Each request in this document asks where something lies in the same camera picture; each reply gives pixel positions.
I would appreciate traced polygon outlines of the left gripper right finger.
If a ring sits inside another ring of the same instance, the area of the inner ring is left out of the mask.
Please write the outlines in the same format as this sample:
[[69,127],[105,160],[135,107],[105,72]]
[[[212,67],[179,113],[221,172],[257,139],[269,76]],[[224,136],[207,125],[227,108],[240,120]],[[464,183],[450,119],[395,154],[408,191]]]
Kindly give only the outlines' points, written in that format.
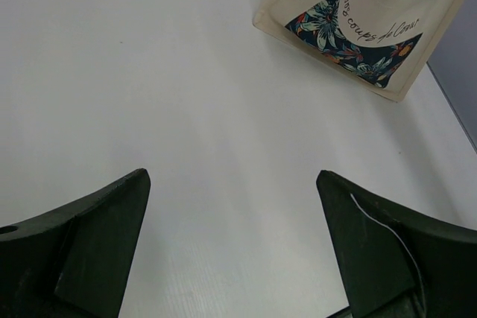
[[335,317],[476,316],[476,231],[332,171],[316,185],[348,301]]

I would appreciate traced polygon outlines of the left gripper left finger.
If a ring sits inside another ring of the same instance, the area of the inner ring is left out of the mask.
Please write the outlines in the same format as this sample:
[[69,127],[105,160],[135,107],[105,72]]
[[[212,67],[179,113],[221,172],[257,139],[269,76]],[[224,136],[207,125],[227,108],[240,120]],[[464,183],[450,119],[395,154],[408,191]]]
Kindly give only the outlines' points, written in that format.
[[117,317],[145,216],[144,168],[1,228],[2,317]]

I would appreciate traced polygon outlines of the beige canvas tote bag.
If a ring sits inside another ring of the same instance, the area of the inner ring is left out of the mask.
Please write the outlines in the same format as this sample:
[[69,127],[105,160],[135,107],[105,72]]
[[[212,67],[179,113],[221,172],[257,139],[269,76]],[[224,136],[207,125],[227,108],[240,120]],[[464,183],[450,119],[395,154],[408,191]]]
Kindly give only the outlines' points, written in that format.
[[399,102],[464,0],[262,0],[256,28]]

